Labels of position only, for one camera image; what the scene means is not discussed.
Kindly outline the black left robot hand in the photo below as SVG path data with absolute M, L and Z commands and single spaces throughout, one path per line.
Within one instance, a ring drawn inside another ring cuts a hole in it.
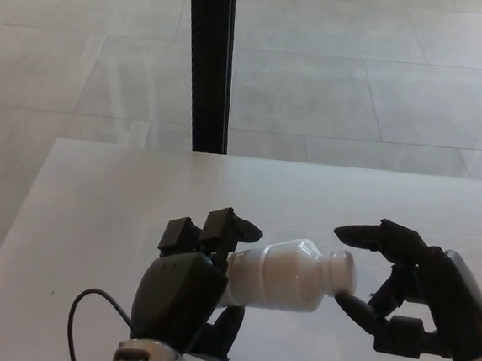
M 179 354 L 227 361 L 245 309 L 232 304 L 209 323 L 229 277 L 228 257 L 238 243 L 258 242 L 261 230 L 231 207 L 209 212 L 203 227 L 189 217 L 170 220 L 130 311 L 130 336 L 165 343 Z

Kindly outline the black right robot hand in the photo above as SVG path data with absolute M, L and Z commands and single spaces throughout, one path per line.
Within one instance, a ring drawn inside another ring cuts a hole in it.
M 373 337 L 374 351 L 452 361 L 482 357 L 482 291 L 457 252 L 428 246 L 418 232 L 390 220 L 340 226 L 335 234 L 392 263 L 390 276 L 369 301 L 336 295 L 344 312 Z

